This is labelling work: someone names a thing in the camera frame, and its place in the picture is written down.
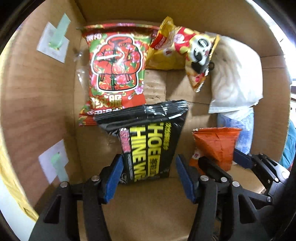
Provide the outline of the white powder plastic bag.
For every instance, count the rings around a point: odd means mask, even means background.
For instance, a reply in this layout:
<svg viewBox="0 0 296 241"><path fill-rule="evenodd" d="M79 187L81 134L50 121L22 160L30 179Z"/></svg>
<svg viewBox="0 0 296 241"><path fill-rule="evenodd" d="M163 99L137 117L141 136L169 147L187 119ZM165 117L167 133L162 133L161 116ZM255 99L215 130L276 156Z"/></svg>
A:
<svg viewBox="0 0 296 241"><path fill-rule="evenodd" d="M263 98L262 65L254 49L231 37L221 36L212 62L212 99L208 113L250 108Z"/></svg>

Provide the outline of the teal bean bag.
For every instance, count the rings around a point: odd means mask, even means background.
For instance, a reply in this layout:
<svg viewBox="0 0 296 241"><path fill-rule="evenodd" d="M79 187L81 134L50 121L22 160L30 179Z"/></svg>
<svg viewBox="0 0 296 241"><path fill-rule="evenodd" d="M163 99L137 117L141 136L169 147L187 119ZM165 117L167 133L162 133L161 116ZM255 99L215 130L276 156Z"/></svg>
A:
<svg viewBox="0 0 296 241"><path fill-rule="evenodd" d="M283 153L281 155L280 164L286 169L290 169L295 158L295 126L293 122L289 121L287 138Z"/></svg>

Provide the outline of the open cardboard box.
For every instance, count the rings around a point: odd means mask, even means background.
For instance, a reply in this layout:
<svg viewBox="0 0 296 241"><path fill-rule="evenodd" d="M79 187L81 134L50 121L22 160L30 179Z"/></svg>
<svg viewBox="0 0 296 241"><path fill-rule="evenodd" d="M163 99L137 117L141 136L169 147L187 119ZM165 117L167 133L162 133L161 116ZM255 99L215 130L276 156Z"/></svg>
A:
<svg viewBox="0 0 296 241"><path fill-rule="evenodd" d="M251 152L215 127L246 47ZM30 240L295 240L290 80L247 1L1 1L1 126Z"/></svg>

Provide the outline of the black yellow wipes packet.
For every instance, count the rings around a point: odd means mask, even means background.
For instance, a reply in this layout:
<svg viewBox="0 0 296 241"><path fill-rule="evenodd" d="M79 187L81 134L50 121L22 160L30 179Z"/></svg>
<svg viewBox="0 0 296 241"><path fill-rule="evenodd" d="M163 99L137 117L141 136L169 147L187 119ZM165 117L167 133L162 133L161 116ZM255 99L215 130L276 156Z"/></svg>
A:
<svg viewBox="0 0 296 241"><path fill-rule="evenodd" d="M120 140L121 183L169 176L188 110L187 101L169 100L94 117L100 128Z"/></svg>

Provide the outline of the yellow panda snack packet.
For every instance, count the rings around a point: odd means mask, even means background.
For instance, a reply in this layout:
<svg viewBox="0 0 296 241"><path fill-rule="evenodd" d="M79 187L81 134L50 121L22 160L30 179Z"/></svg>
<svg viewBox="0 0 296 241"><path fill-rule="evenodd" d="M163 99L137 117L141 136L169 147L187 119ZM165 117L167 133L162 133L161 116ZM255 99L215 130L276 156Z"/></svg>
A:
<svg viewBox="0 0 296 241"><path fill-rule="evenodd" d="M199 92L219 41L220 35L176 26L168 16L149 46L145 68L166 71L184 69L192 89Z"/></svg>

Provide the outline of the yellow tablecloth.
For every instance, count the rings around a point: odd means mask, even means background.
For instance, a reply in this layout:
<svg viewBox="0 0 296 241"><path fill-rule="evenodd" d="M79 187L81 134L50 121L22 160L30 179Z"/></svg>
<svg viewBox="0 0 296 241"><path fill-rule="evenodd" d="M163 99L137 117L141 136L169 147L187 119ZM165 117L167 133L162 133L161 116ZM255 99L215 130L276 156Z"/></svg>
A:
<svg viewBox="0 0 296 241"><path fill-rule="evenodd" d="M37 221L39 215L30 205L27 196L19 182L19 179L13 169L6 142L4 140L3 130L1 129L1 179L8 189L8 192L16 201L21 211L33 221Z"/></svg>

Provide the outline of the light blue tissue pack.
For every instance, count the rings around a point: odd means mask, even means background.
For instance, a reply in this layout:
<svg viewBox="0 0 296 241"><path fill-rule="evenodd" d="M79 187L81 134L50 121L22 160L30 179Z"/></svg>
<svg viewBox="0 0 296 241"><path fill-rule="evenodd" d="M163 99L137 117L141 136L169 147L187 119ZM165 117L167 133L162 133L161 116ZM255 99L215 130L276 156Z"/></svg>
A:
<svg viewBox="0 0 296 241"><path fill-rule="evenodd" d="M217 126L228 128L240 128L240 134L236 141L235 148L244 154L248 154L251 149L254 130L254 110L244 108L228 113L217 115Z"/></svg>

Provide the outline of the red floral snack packet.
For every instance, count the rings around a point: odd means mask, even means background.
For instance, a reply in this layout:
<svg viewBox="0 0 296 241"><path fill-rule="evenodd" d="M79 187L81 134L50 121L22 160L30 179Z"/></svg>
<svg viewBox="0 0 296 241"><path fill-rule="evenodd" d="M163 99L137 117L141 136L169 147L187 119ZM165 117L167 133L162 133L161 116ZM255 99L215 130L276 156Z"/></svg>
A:
<svg viewBox="0 0 296 241"><path fill-rule="evenodd" d="M88 100L80 126L94 126L95 115L146 103L145 62L159 28L139 23L106 23L82 27L89 47Z"/></svg>

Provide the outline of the orange snack packet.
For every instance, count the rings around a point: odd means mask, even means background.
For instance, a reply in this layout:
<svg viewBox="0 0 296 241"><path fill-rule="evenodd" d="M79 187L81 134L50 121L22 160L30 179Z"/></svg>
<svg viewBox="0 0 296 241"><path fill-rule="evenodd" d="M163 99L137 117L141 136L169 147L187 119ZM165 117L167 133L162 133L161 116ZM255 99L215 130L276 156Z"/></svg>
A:
<svg viewBox="0 0 296 241"><path fill-rule="evenodd" d="M189 165L204 174L199 165L203 156L214 161L222 170L229 171L233 162L236 141L242 130L240 128L199 128L192 131L195 140L195 152Z"/></svg>

